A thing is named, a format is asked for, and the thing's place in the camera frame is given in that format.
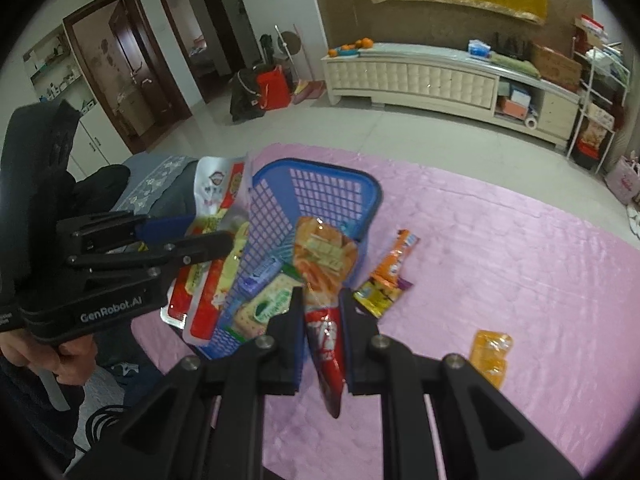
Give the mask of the person's left hand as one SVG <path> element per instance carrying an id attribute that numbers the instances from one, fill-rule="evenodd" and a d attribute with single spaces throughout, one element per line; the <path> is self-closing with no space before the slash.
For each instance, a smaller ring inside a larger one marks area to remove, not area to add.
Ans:
<path id="1" fill-rule="evenodd" d="M 82 386 L 96 369 L 98 347 L 93 336 L 83 336 L 61 344 L 58 350 L 40 344 L 27 330 L 1 334 L 1 353 L 13 365 L 32 372 L 51 372 L 62 385 Z"/>

